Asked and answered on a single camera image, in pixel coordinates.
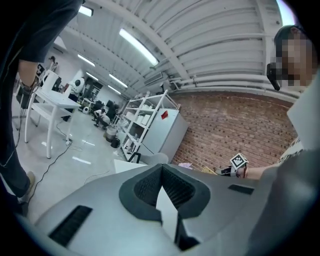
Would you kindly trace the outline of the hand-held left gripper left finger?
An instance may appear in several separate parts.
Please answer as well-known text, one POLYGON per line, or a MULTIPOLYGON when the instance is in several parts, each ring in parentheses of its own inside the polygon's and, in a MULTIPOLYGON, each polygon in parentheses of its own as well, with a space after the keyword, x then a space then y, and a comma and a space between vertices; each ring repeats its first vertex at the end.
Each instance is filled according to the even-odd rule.
POLYGON ((91 212, 64 247, 76 256, 176 256, 180 249, 158 221, 147 221, 131 215, 119 199, 121 185, 135 175, 150 169, 142 166, 97 178, 48 209, 35 223, 49 236, 77 206, 91 212))

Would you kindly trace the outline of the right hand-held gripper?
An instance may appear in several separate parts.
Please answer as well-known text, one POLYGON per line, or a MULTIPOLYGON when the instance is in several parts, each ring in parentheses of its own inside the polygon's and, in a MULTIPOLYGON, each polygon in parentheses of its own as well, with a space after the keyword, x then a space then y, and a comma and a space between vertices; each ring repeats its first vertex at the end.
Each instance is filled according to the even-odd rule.
POLYGON ((230 166, 221 170, 221 175, 243 178, 248 168, 249 161, 247 160, 247 158, 242 153, 238 153, 229 161, 230 166))

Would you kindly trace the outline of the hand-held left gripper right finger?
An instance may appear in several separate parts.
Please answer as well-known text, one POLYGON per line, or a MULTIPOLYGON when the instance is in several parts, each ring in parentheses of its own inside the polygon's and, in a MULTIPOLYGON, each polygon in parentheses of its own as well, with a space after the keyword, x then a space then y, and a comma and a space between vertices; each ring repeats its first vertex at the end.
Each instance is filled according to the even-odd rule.
POLYGON ((205 242, 226 227, 250 199, 257 181, 164 164, 162 227, 174 242, 205 242))

